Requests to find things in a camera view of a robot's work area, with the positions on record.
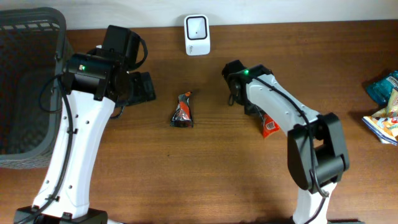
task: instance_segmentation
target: white panel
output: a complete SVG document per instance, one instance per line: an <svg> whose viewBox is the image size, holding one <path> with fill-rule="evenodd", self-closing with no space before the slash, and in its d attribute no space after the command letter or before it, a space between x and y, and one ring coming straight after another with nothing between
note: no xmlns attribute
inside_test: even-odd
<svg viewBox="0 0 398 224"><path fill-rule="evenodd" d="M183 26L190 14L210 25L398 19L396 0L0 0L0 9L49 6L69 29Z"/></svg>

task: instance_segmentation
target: gray plastic bin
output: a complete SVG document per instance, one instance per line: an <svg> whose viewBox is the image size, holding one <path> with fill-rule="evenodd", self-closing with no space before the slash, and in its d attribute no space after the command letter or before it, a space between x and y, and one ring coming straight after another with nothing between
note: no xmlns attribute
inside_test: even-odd
<svg viewBox="0 0 398 224"><path fill-rule="evenodd" d="M0 167L49 164L60 113L40 110L39 93L73 53L65 31L65 18L56 9L0 11ZM62 106L54 86L41 102L48 110Z"/></svg>

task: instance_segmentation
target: wooden tabletop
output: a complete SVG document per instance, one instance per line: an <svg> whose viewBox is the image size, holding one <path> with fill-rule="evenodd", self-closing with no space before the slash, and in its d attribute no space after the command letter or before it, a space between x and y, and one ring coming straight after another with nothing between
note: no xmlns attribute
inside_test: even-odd
<svg viewBox="0 0 398 224"><path fill-rule="evenodd" d="M157 99L108 122L91 178L90 207L126 223L238 223L290 217L298 187L282 131L263 139L260 121L228 106L221 70L263 64L310 108L343 123L351 168L328 218L396 223L398 147L381 144L361 118L377 109L369 80L398 69L398 21L212 26L209 55L185 53L183 27L133 29L149 56ZM105 30L67 32L76 52ZM171 128L177 96L192 91L195 127ZM32 203L46 169L0 169L0 222Z"/></svg>

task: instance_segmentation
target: white device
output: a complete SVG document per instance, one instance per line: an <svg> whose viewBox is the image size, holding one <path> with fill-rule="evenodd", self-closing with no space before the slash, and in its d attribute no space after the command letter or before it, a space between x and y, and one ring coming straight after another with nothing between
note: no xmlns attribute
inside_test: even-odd
<svg viewBox="0 0 398 224"><path fill-rule="evenodd" d="M184 19L185 50L187 55L210 53L209 20L205 15L191 15Z"/></svg>

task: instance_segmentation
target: wooden table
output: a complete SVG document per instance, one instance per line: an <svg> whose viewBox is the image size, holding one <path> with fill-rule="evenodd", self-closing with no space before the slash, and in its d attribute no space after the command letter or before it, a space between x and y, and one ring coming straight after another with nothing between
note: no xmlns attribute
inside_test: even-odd
<svg viewBox="0 0 398 224"><path fill-rule="evenodd" d="M209 55L185 54L182 27L134 29L149 49L157 99L109 121L91 178L90 207L127 223L238 223L288 218L297 186L287 138L263 140L259 120L227 105L221 70L240 59L271 68L280 84L343 123L351 169L333 192L329 219L395 223L398 148L361 122L377 105L363 85L398 69L398 21L211 27ZM105 30L67 33L76 52L102 43ZM193 91L193 129L171 128L177 96ZM30 205L46 169L0 169L0 222Z"/></svg>

